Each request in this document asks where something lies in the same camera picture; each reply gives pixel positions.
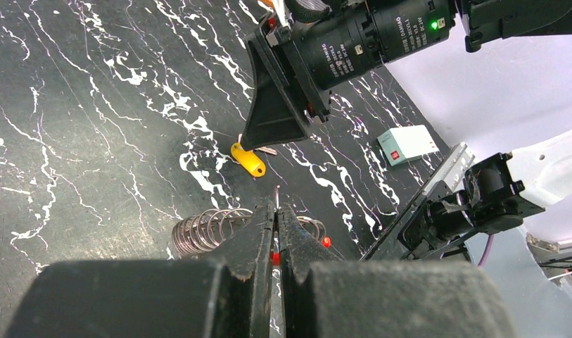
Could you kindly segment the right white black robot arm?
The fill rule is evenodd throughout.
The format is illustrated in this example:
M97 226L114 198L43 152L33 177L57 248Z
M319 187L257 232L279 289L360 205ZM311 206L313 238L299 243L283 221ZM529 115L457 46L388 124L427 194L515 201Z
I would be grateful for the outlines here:
M275 1L246 37L254 77L241 146L299 142L334 87L447 40L469 53L510 37L572 35L572 1Z

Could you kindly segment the white red keyring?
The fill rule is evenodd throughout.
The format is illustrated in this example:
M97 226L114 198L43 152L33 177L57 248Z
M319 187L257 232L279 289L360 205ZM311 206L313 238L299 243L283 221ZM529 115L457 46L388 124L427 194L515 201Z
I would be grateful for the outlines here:
M274 212L285 211L285 203L279 200L279 188L274 189ZM191 215L178 221L172 228L171 240L176 251L174 261L197 261L213 252L221 244L232 238L237 231L244 228L253 216L253 209L238 208L209 208L202 213ZM326 225L317 219L305 215L296 215L296 221L302 230L319 243L330 254L335 254L336 261L344 261L332 251L331 238L327 236ZM279 227L274 221L274 243L269 252L269 263L272 269L281 268L281 245Z

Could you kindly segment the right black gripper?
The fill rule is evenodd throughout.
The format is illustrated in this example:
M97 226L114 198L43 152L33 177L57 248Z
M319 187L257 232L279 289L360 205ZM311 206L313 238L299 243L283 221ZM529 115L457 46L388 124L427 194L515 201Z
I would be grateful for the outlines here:
M246 37L254 91L245 150L310 138L327 121L334 87L449 36L452 1L329 1L319 10L290 1L290 23L262 17Z

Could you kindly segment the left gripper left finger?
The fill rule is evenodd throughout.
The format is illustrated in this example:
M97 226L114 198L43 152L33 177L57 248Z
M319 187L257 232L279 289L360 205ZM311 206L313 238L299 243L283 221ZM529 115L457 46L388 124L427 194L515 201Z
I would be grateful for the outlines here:
M6 337L268 337L274 203L197 260L62 261L22 298Z

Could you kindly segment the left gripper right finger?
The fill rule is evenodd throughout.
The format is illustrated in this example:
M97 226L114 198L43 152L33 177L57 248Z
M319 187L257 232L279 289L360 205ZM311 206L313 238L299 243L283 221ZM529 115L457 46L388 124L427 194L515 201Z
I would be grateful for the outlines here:
M343 261L280 209L287 337L515 337L494 284L461 261Z

